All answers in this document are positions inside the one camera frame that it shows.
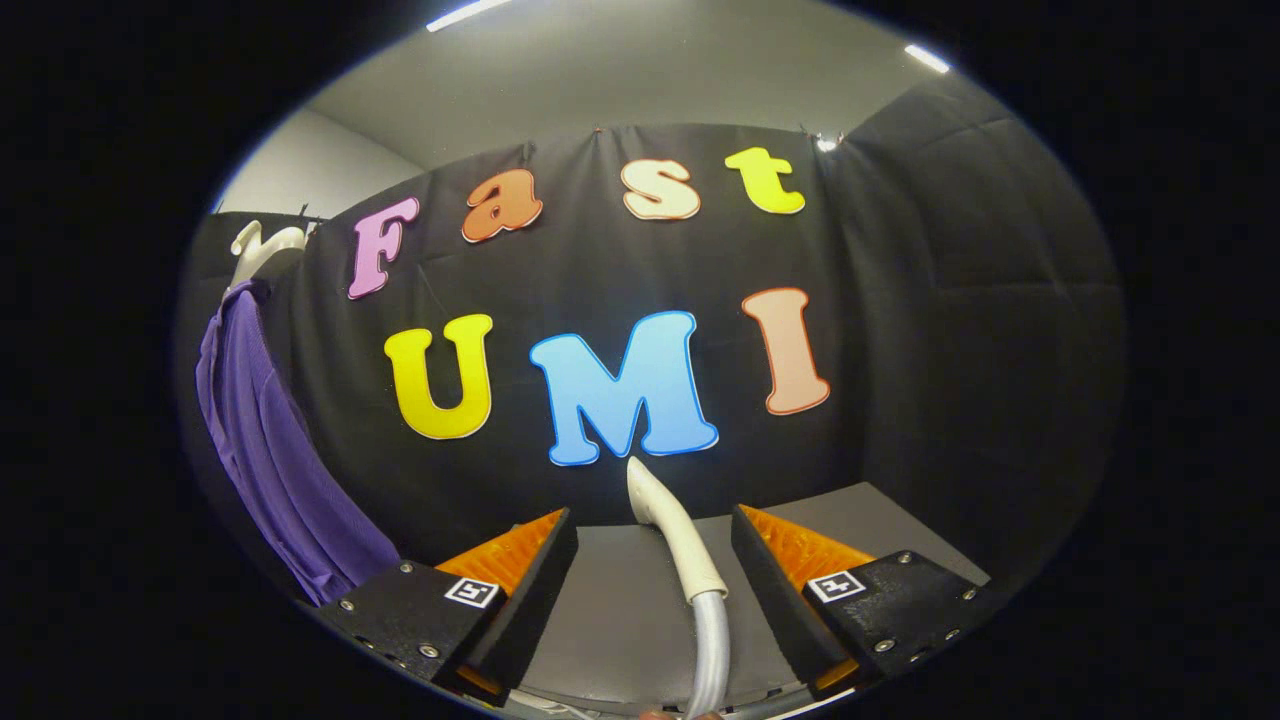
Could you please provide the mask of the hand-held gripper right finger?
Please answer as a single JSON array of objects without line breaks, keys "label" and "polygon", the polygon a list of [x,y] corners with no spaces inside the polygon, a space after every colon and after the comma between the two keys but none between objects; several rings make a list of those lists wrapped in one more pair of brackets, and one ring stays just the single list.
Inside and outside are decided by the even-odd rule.
[{"label": "hand-held gripper right finger", "polygon": [[1006,605],[916,550],[874,557],[746,505],[731,544],[788,666],[815,700],[911,673]]}]

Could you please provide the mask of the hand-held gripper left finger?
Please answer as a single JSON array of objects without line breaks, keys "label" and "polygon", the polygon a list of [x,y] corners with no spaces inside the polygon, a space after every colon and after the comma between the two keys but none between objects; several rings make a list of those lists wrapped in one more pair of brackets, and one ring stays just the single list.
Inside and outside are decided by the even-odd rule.
[{"label": "hand-held gripper left finger", "polygon": [[419,684],[502,707],[531,665],[577,551],[576,519],[562,507],[436,566],[403,559],[315,616]]}]

